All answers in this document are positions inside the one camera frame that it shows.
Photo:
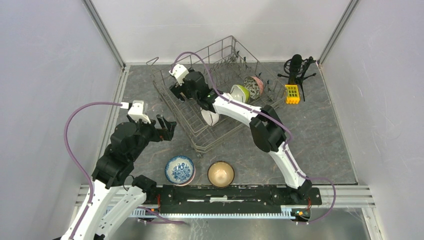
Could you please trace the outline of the brown rimmed cream bowl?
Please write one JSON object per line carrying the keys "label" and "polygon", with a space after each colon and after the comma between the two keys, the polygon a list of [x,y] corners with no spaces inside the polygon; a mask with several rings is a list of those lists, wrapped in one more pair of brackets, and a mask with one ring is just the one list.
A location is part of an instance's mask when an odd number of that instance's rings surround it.
{"label": "brown rimmed cream bowl", "polygon": [[207,171],[209,182],[217,188],[226,188],[235,179],[234,168],[226,161],[216,161],[211,164]]}

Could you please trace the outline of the green and white bowl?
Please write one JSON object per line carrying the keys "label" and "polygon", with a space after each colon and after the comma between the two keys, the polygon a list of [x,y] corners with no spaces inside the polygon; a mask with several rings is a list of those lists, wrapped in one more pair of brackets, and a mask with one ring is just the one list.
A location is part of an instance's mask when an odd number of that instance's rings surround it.
{"label": "green and white bowl", "polygon": [[229,94],[234,100],[245,103],[245,104],[248,103],[250,99],[249,90],[240,84],[234,84]]}

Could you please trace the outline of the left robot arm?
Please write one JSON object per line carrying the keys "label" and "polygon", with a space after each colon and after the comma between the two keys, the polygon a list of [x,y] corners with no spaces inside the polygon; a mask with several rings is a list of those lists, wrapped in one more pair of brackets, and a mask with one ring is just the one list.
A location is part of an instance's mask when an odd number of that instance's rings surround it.
{"label": "left robot arm", "polygon": [[61,237],[63,240],[108,240],[141,204],[157,198],[157,184],[139,175],[133,179],[125,196],[110,210],[107,208],[134,170],[134,162],[150,142],[171,141],[177,126],[158,114],[156,120],[143,122],[131,117],[118,124],[111,143],[97,161],[92,183],[74,221]]}

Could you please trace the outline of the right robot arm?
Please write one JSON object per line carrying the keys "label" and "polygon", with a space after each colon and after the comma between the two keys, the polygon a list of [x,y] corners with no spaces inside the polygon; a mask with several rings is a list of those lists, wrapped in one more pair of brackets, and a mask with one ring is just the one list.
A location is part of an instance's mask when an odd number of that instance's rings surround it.
{"label": "right robot arm", "polygon": [[294,160],[287,144],[288,131],[270,105],[252,106],[234,99],[229,93],[214,90],[206,83],[204,75],[193,69],[174,69],[169,74],[176,80],[170,91],[182,101],[195,100],[209,126],[215,125],[220,116],[227,116],[250,128],[256,147],[268,153],[282,172],[293,203],[302,204],[309,198],[312,182]]}

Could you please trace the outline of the floral brown patterned bowl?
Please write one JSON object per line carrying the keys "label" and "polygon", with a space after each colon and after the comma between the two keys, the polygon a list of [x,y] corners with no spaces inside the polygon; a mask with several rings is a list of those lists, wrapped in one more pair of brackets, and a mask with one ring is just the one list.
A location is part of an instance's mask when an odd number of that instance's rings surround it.
{"label": "floral brown patterned bowl", "polygon": [[259,99],[264,93],[264,83],[257,76],[247,76],[243,80],[244,87],[249,91],[252,100]]}

